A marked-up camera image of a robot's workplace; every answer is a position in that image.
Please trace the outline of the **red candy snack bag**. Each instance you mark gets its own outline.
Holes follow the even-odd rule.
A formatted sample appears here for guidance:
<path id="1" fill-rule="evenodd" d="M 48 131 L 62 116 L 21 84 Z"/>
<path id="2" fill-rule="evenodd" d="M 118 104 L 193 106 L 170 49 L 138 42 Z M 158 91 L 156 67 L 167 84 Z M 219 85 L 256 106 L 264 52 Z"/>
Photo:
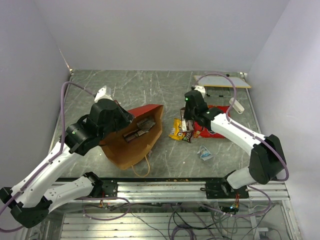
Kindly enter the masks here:
<path id="1" fill-rule="evenodd" d="M 222 125 L 223 120 L 221 118 L 215 117 L 214 120 L 218 120 L 218 123 L 216 121 L 212 121 L 210 123 L 210 128 L 206 128 L 204 126 L 200 126 L 197 122 L 194 122 L 193 125 L 193 137 L 195 139 L 205 138 L 205 139 L 225 139 L 224 136 L 224 128 Z"/>

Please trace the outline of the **dark chocolate bar wrapper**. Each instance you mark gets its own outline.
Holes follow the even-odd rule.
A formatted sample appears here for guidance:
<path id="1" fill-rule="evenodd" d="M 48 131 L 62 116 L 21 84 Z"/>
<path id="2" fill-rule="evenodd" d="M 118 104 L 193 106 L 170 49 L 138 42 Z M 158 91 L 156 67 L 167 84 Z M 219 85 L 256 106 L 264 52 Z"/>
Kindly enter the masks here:
<path id="1" fill-rule="evenodd" d="M 128 132 L 126 134 L 123 135 L 124 140 L 129 143 L 132 140 L 144 135 L 145 132 L 142 130 L 137 130 L 137 131 L 132 131 L 132 132 Z"/>

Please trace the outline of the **brown m&m's packet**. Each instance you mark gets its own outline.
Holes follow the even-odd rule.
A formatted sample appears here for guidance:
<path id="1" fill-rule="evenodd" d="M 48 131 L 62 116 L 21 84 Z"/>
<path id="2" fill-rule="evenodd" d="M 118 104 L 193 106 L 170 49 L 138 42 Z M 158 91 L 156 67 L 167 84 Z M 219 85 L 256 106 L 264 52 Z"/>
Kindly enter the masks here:
<path id="1" fill-rule="evenodd" d="M 193 135 L 194 135 L 193 131 L 182 132 L 182 139 L 181 140 L 185 141 L 187 143 L 191 143 L 192 139 L 193 139 Z"/>

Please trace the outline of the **yellow m&m's packet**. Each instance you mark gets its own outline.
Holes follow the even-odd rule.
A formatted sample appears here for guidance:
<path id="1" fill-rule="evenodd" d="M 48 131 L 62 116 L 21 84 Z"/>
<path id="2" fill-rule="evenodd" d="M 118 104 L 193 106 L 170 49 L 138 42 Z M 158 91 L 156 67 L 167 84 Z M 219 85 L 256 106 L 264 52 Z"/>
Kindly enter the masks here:
<path id="1" fill-rule="evenodd" d="M 176 141 L 181 141 L 183 139 L 184 133 L 182 132 L 182 121 L 179 118 L 174 119 L 173 127 L 168 136 Z"/>

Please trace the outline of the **brown chocolate bar wrapper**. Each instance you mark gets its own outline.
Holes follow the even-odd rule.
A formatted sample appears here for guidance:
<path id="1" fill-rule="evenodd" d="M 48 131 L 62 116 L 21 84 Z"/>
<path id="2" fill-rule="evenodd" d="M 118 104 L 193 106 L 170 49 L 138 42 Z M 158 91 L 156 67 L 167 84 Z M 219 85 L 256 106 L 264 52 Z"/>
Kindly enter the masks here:
<path id="1" fill-rule="evenodd" d="M 156 122 L 154 118 L 150 116 L 138 121 L 136 124 L 137 127 L 143 132 L 148 132 L 156 124 Z"/>

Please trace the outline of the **red paper bag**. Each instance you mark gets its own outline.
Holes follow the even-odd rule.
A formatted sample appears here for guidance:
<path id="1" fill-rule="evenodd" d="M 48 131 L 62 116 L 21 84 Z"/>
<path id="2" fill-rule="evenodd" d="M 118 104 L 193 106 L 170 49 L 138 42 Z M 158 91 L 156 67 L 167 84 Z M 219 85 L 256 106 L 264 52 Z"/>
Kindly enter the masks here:
<path id="1" fill-rule="evenodd" d="M 108 160 L 120 170 L 133 168 L 143 159 L 148 160 L 147 155 L 163 132 L 163 110 L 164 106 L 161 104 L 147 104 L 130 109 L 128 112 L 134 115 L 132 123 L 118 132 L 110 133 L 99 143 Z M 155 125 L 140 137 L 126 142 L 123 135 L 140 130 L 137 122 L 148 117 L 153 117 Z"/>

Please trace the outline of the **white mints sachet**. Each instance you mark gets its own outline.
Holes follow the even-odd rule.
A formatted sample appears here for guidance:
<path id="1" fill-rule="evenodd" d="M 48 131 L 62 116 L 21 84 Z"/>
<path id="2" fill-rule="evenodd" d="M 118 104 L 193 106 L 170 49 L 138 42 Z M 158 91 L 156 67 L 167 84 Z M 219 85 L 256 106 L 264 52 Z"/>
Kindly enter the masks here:
<path id="1" fill-rule="evenodd" d="M 209 159 L 212 159 L 214 155 L 204 146 L 201 145 L 199 147 L 199 150 L 197 152 L 197 155 L 202 159 L 203 161 L 207 161 Z"/>

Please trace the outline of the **purple snack packet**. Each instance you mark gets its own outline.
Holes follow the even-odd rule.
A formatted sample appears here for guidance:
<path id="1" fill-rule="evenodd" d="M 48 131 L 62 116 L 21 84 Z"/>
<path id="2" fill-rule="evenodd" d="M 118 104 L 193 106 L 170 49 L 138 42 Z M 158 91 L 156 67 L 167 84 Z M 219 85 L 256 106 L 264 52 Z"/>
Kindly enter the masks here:
<path id="1" fill-rule="evenodd" d="M 180 117 L 181 117 L 181 129 L 183 133 L 191 133 L 194 131 L 194 122 L 192 120 L 186 120 L 184 117 L 185 108 L 180 109 Z"/>

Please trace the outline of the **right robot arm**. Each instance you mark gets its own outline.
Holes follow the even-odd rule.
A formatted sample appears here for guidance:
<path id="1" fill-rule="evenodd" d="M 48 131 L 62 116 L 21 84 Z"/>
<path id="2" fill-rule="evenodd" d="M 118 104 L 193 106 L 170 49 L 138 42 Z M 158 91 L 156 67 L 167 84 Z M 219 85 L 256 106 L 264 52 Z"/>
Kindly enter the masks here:
<path id="1" fill-rule="evenodd" d="M 226 198 L 233 197 L 238 189 L 275 180 L 281 171 L 288 171 L 280 139 L 271 134 L 252 131 L 229 117 L 217 107 L 209 108 L 198 90 L 184 95 L 184 118 L 197 123 L 208 131 L 220 134 L 238 145 L 250 157 L 249 165 L 227 174 L 221 183 L 220 192 Z"/>

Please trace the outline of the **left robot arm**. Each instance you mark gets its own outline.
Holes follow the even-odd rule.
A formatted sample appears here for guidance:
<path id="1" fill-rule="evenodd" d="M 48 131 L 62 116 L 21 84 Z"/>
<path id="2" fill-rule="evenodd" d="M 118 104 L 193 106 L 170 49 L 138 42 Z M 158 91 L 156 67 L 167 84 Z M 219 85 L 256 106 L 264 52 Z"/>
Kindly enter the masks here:
<path id="1" fill-rule="evenodd" d="M 1 188 L 0 199 L 4 206 L 10 208 L 13 218 L 23 227 L 32 228 L 71 200 L 102 196 L 106 193 L 104 183 L 93 172 L 58 187 L 52 184 L 77 158 L 97 147 L 109 134 L 128 127 L 134 118 L 117 101 L 98 100 L 89 114 L 63 131 L 60 141 L 24 180 L 13 187 Z"/>

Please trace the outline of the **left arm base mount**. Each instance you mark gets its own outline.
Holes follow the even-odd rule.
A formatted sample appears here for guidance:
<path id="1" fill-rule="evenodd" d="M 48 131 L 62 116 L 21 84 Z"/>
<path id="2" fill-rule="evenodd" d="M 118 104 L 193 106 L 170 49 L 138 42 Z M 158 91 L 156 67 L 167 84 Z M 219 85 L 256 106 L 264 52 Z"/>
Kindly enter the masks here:
<path id="1" fill-rule="evenodd" d="M 118 184 L 114 180 L 104 180 L 98 188 L 96 198 L 116 197 L 118 194 Z"/>

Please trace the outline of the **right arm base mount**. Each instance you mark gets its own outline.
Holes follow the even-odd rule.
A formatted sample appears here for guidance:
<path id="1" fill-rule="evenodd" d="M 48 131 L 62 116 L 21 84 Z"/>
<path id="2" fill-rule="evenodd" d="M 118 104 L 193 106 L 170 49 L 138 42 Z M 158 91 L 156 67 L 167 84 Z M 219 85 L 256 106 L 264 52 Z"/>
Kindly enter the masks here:
<path id="1" fill-rule="evenodd" d="M 205 180 L 205 185 L 200 188 L 205 192 L 206 198 L 210 199 L 248 199 L 249 193 L 246 186 L 238 189 L 232 188 L 224 177 L 213 177 Z"/>

